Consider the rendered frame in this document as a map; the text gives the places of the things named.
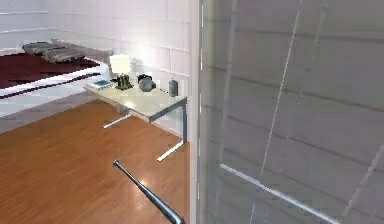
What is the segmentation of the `grey cylindrical mug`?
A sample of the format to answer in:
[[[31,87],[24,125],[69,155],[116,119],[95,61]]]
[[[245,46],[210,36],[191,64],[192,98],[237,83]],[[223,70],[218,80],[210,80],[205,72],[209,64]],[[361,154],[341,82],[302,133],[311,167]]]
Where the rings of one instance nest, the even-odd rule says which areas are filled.
[[[178,95],[178,82],[174,79],[168,82],[169,84],[169,95],[171,97],[176,97]]]

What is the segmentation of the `round grey alarm clock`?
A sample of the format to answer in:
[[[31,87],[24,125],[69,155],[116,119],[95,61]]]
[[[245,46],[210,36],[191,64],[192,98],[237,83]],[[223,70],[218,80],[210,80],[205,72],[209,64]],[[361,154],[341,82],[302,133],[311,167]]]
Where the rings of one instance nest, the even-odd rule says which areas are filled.
[[[138,76],[138,85],[143,92],[150,92],[156,88],[156,83],[152,80],[152,77],[146,74]]]

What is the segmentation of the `pale desk with grey legs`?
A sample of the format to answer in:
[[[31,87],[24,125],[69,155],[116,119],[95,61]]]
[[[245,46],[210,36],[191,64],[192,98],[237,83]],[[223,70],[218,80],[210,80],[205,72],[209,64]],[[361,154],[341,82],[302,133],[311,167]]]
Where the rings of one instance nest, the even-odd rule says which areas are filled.
[[[182,140],[172,148],[168,149],[157,158],[158,161],[164,160],[173,152],[177,151],[187,142],[187,102],[186,96],[171,97],[167,93],[155,88],[150,92],[143,92],[138,87],[133,87],[124,91],[116,88],[115,84],[111,87],[98,90],[91,84],[84,86],[86,91],[95,94],[98,98],[106,100],[108,103],[115,104],[124,108],[127,113],[124,117],[104,125],[104,128],[110,127],[121,120],[128,118],[131,113],[138,114],[145,118],[149,123],[167,115],[168,113],[182,108]]]

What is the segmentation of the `dark green statue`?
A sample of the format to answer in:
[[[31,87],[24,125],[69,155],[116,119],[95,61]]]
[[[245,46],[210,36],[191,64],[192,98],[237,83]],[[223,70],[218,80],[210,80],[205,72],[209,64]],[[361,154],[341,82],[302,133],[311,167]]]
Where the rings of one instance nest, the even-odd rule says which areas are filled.
[[[121,91],[125,91],[133,87],[127,74],[118,74],[112,79],[112,82],[115,84],[115,88]]]

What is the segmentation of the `white shade table lamp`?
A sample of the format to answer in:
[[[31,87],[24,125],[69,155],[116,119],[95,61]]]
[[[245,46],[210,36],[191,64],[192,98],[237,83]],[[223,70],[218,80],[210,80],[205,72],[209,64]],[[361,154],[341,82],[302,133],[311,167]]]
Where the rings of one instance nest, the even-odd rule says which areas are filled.
[[[112,72],[115,74],[128,74],[131,71],[130,57],[126,54],[117,54],[109,57]]]

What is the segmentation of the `grey metal baseball bat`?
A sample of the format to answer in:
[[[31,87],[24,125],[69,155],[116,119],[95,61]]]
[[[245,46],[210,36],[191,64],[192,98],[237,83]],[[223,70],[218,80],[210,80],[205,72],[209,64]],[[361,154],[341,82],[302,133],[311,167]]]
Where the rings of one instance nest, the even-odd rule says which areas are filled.
[[[147,197],[147,199],[162,213],[171,224],[186,224],[185,220],[173,210],[167,203],[153,193],[149,188],[137,180],[118,160],[113,161],[113,165],[122,171],[136,187]]]

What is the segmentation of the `white and blue book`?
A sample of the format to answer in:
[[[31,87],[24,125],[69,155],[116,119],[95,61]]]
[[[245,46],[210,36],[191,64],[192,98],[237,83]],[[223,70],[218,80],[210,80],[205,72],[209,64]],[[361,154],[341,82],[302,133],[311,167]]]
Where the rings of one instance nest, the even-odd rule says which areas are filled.
[[[109,88],[112,85],[113,85],[113,83],[110,82],[110,81],[107,81],[107,80],[100,80],[100,81],[88,84],[89,87],[91,87],[93,89],[96,89],[96,90],[102,90],[102,89],[105,89],[105,88]]]

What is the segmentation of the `grey pillow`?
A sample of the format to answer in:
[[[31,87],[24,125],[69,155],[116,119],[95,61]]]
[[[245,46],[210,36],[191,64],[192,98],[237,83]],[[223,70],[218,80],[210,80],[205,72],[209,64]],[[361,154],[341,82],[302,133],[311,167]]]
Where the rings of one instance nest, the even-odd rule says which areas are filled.
[[[84,53],[68,48],[50,49],[42,53],[42,58],[50,63],[73,62],[84,57]]]
[[[35,43],[24,44],[22,46],[22,49],[24,50],[25,53],[28,53],[31,55],[42,55],[46,51],[60,49],[60,46],[56,44],[48,43],[48,42],[35,42]]]

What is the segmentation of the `bed with dark red blanket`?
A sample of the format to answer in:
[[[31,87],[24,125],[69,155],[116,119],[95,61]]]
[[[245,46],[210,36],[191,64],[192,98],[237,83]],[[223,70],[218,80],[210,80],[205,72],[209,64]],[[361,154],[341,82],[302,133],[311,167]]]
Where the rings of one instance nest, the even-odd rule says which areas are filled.
[[[85,91],[84,86],[111,78],[111,50],[54,40],[48,42],[85,54],[81,60],[50,63],[42,55],[19,52],[0,56],[0,117],[13,115]]]

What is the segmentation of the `large wall mirror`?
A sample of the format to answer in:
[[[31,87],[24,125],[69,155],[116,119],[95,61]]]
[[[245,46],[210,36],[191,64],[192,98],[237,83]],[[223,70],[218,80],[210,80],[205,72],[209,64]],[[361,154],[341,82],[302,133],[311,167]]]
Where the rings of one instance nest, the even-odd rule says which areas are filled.
[[[384,224],[384,0],[204,0],[199,224]]]

